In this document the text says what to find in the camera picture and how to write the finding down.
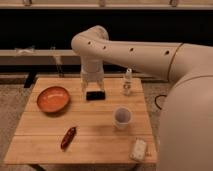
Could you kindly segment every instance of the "small white box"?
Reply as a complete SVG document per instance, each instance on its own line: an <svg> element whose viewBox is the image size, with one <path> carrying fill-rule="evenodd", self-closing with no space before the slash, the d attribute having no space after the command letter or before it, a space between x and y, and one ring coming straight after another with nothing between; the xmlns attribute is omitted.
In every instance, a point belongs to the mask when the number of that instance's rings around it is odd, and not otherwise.
<svg viewBox="0 0 213 171"><path fill-rule="evenodd" d="M130 158L138 162L143 161L146 154L146 149L147 143L141 138L136 138L135 144L130 154Z"/></svg>

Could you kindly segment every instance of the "table leg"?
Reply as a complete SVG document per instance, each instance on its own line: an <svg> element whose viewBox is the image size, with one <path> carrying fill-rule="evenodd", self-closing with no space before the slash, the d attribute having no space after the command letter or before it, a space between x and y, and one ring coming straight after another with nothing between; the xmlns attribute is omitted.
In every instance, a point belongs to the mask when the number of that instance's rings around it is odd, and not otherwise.
<svg viewBox="0 0 213 171"><path fill-rule="evenodd" d="M44 168L42 168L40 165L38 164L29 164L30 167L32 167L33 169L35 169L36 171L45 171Z"/></svg>

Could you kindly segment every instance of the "small bottle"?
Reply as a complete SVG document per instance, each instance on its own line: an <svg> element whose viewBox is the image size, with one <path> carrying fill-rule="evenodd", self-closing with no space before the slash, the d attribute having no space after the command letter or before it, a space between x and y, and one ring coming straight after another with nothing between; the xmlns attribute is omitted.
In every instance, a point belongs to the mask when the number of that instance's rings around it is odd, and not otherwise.
<svg viewBox="0 0 213 171"><path fill-rule="evenodd" d="M131 93L132 69L128 68L124 75L123 94L129 96Z"/></svg>

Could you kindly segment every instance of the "gray carpet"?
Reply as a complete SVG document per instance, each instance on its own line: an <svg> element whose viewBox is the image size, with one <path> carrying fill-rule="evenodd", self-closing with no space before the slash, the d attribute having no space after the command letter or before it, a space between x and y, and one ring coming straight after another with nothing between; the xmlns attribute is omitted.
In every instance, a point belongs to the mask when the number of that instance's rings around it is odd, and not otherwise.
<svg viewBox="0 0 213 171"><path fill-rule="evenodd" d="M4 165L3 159L8 150L14 131L32 91L32 87L23 88L23 84L4 84L0 82L0 171L33 171L27 165ZM167 83L143 83L147 110L155 138L157 137L160 111L154 105L154 98L158 94L167 94L170 85ZM128 171L134 165L43 165L48 171ZM144 165L140 170L154 171L155 165Z"/></svg>

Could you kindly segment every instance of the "black object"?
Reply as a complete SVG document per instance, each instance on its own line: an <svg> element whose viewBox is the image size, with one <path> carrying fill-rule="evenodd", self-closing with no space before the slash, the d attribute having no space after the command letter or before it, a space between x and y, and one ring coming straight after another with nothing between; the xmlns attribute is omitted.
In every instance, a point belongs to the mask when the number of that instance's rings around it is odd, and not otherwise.
<svg viewBox="0 0 213 171"><path fill-rule="evenodd" d="M31 84L35 80L36 74L37 74L37 72L35 72L35 71L32 71L29 73L29 75L24 83L24 88L30 88Z"/></svg>
<svg viewBox="0 0 213 171"><path fill-rule="evenodd" d="M105 91L89 91L87 92L87 100L104 100Z"/></svg>

